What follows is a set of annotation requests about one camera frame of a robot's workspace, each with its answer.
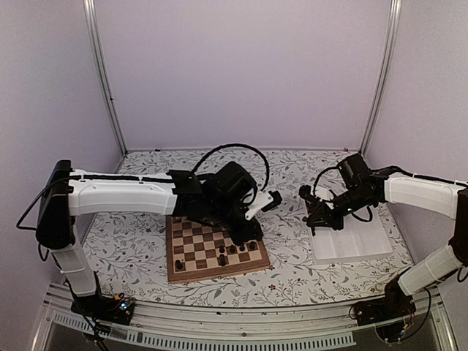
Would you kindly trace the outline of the wooden chess board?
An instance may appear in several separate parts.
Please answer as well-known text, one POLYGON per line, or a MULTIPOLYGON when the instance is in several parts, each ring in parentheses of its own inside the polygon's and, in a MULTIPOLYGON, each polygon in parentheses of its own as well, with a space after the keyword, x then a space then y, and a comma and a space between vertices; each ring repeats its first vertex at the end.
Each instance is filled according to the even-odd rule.
POLYGON ((167 280, 171 284, 188 284, 222 277, 272 269, 264 243, 253 240, 256 249, 249 250, 249 241, 241 252, 226 230, 203 226, 185 217, 166 217, 167 280), (236 253, 230 253, 231 246, 236 253), (227 264, 219 264, 219 247, 225 247, 227 264), (175 261, 184 264, 184 271, 175 270, 175 261))

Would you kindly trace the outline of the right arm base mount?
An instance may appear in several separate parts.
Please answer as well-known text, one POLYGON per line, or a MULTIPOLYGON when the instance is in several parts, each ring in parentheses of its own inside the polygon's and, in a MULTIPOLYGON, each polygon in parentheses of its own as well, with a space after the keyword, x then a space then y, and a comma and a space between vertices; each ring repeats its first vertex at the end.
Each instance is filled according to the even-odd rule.
POLYGON ((398 279, 392 279, 385 285, 384 296, 372 300, 354 303, 349 316, 356 320, 358 326, 387 322, 400 317, 409 317, 408 322, 395 322, 377 327, 377 336, 387 343, 401 341, 412 325, 416 306, 411 295, 405 295, 398 279))

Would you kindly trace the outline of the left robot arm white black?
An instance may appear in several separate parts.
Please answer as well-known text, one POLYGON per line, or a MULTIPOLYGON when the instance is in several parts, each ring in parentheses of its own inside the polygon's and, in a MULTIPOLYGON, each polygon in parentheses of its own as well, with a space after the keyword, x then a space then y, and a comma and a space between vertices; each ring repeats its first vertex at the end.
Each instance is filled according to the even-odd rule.
POLYGON ((92 317, 103 317, 109 303, 98 293, 94 272, 76 239, 76 217, 102 212, 186 217, 225 229, 240 245, 262 236, 254 217, 272 200, 235 162, 205 175, 188 170, 122 175, 74 170, 69 160, 61 160, 33 201, 39 205, 34 232, 58 262, 80 305, 92 317))

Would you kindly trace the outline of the dark king piece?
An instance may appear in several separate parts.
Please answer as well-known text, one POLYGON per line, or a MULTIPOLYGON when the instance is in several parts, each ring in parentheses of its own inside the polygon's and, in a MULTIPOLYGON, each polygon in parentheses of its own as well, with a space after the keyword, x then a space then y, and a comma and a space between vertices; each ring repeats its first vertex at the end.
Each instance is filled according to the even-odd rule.
POLYGON ((221 266, 225 266, 227 264, 226 257, 223 254, 219 256, 219 264, 221 266))

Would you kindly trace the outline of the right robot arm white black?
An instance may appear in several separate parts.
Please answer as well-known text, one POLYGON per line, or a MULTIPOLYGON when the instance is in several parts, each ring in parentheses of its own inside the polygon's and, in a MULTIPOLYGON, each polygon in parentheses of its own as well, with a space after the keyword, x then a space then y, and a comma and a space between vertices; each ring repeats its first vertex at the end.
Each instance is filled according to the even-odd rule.
POLYGON ((378 303, 385 319, 404 310, 415 293, 467 266, 466 181, 411 173, 396 165, 372 169, 360 154, 352 154, 322 170, 312 185, 301 186, 299 195, 306 206, 303 221, 311 230, 343 230, 345 217, 386 204, 401 229, 415 224, 431 238, 442 231, 441 239, 419 249, 425 257, 386 284, 378 303))

